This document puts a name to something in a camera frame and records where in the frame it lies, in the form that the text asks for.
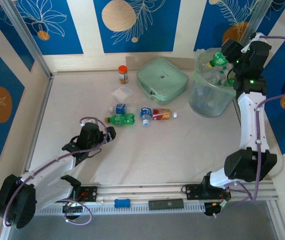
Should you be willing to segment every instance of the transparent trash bin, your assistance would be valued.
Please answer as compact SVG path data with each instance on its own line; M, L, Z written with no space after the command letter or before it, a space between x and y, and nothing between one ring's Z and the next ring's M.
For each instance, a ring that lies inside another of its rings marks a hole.
M195 53L195 70L192 74L193 87L189 96L190 107L203 117L213 118L221 115L236 96L232 86L214 85L202 77L203 64L212 60L220 48L199 49Z

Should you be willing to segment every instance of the green bottle in trash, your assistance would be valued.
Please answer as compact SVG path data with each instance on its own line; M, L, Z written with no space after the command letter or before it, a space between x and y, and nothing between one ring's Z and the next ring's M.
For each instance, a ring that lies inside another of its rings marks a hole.
M113 124L115 126L121 125L133 125L135 123L135 115L132 113L127 114L115 114L111 117L106 117L104 121L107 124Z
M227 63L228 63L227 59L225 58L222 51L220 50L214 54L214 56L212 57L212 60L210 62L206 63L206 65L209 68L212 68L215 66L223 66Z

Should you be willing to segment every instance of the green pouch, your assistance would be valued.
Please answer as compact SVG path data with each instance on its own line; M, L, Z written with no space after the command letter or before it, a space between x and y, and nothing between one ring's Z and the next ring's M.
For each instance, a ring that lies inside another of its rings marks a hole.
M163 57L158 57L137 72L137 84L160 105L169 104L186 90L188 76Z

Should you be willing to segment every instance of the orange cap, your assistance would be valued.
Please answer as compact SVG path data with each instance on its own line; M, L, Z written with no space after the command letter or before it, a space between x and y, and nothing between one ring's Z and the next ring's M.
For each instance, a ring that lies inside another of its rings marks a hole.
M118 71L120 74L126 74L127 73L127 67L125 65L121 65L118 67Z

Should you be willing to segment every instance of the small orange bottle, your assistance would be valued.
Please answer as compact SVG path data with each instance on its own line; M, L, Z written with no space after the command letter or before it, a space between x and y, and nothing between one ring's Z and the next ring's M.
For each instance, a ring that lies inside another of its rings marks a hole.
M128 83L128 71L127 71L127 67L125 65L121 65L118 68L118 72L119 72L119 80L121 84L126 84Z

